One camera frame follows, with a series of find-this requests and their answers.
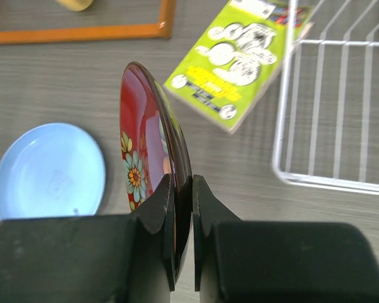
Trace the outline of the light blue plate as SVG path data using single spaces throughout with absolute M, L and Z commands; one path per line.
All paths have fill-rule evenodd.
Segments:
M 0 220 L 95 215 L 106 165 L 94 138 L 55 122 L 22 134 L 0 160 Z

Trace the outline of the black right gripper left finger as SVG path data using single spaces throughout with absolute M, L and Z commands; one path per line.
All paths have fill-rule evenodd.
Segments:
M 124 215 L 0 221 L 0 302 L 169 302 L 174 184 Z

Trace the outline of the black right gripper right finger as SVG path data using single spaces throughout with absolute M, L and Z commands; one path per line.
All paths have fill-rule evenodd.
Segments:
M 193 227 L 201 302 L 379 302 L 379 263 L 349 223 L 242 220 L 195 175 Z

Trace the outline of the red floral plate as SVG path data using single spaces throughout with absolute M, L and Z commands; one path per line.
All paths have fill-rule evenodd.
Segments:
M 191 228 L 192 171 L 184 134 L 163 91 L 140 63 L 124 70 L 119 98 L 124 180 L 131 210 L 149 198 L 165 174 L 174 184 L 174 279 L 181 274 Z

